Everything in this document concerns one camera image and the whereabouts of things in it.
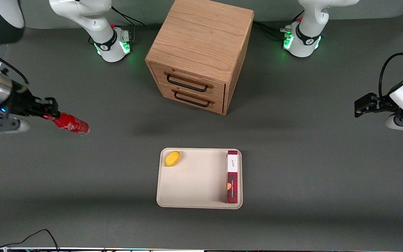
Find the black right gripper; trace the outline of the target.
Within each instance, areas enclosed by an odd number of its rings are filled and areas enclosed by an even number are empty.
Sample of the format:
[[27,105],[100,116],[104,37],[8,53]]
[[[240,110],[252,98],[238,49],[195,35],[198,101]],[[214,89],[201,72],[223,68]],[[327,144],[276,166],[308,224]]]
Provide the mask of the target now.
[[[39,104],[45,110],[43,112],[33,112],[35,104]],[[3,108],[7,113],[18,116],[37,116],[46,120],[56,120],[60,117],[58,111],[58,102],[54,97],[45,97],[43,99],[34,96],[29,90],[23,93],[11,91],[9,97],[3,103]]]

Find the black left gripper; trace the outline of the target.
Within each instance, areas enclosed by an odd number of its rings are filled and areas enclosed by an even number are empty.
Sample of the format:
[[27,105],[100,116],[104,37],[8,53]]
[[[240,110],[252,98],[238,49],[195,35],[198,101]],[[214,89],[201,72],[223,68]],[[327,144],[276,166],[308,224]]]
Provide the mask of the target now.
[[378,97],[375,93],[368,93],[354,102],[354,117],[358,118],[366,113],[390,112],[400,113],[400,107],[389,95]]

